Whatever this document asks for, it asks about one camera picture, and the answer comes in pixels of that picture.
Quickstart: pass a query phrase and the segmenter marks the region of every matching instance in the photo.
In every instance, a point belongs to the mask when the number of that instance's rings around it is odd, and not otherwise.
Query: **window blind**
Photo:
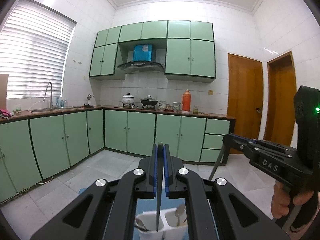
[[[9,74],[7,98],[43,97],[52,82],[60,96],[76,23],[31,0],[20,0],[0,34],[0,73]]]

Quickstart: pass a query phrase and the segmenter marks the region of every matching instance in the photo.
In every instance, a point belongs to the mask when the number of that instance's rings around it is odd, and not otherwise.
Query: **orange thermos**
[[[187,89],[182,96],[182,111],[190,111],[191,94]]]

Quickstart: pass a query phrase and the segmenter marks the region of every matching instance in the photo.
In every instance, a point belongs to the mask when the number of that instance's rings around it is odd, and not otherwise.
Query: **sink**
[[[30,112],[32,112],[32,113],[42,113],[42,112],[51,112],[51,111],[65,110],[65,109],[73,109],[73,107],[44,108],[44,109],[30,110]]]

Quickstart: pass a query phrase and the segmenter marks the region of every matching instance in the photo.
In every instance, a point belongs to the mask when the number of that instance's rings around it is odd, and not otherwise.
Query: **pot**
[[[158,104],[158,101],[151,98],[151,96],[147,96],[147,98],[143,98],[140,101],[143,105],[146,106],[155,106],[156,104]]]
[[[125,105],[132,105],[134,104],[134,96],[130,95],[130,93],[122,96],[122,103]]]

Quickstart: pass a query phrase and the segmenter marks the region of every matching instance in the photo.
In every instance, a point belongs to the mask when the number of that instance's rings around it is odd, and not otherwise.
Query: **white tile wall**
[[[64,14],[77,22],[66,61],[62,96],[69,105],[83,105],[88,94],[93,94],[93,103],[100,100],[101,82],[89,80],[89,68],[97,32],[110,28],[115,13],[107,0],[35,0]],[[16,106],[27,110],[41,98],[9,99],[7,108]],[[45,107],[37,104],[34,107]]]
[[[262,44],[264,89],[268,89],[267,64],[278,57],[264,48],[283,54],[292,50],[297,89],[306,85],[320,89],[320,27],[303,0],[264,0],[254,14]],[[268,107],[264,94],[260,138],[263,137]],[[291,145],[296,147],[297,127]]]
[[[151,95],[168,103],[181,102],[186,89],[191,92],[191,107],[201,112],[226,114],[228,105],[228,53],[261,58],[261,44],[252,15],[223,6],[201,2],[164,1],[118,9],[112,26],[154,20],[195,20],[212,22],[216,45],[216,80],[211,84],[167,80],[163,73],[127,74],[124,81],[103,81],[102,104],[121,104],[121,96],[130,92],[138,105]],[[165,54],[157,58],[164,63]]]

